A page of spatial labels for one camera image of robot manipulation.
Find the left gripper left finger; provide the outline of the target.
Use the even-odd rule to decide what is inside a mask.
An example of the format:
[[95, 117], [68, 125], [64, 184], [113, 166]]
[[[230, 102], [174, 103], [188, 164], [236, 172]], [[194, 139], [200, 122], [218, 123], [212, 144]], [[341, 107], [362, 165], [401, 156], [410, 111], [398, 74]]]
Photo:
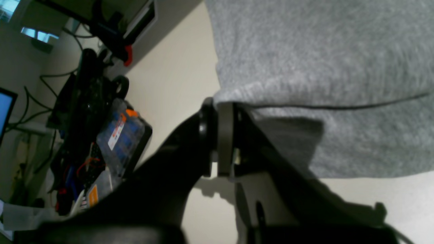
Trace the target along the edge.
[[25, 231], [24, 244], [184, 244], [180, 228], [189, 193], [211, 175], [213, 99], [186, 119], [158, 150], [89, 210]]

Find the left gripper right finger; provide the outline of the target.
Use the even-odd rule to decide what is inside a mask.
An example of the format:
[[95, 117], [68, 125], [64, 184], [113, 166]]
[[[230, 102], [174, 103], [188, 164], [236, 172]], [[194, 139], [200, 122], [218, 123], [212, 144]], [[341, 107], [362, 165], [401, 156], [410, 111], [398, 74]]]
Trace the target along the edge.
[[386, 208], [346, 202], [278, 152], [245, 109], [217, 106], [219, 177], [236, 184], [247, 244], [410, 244]]

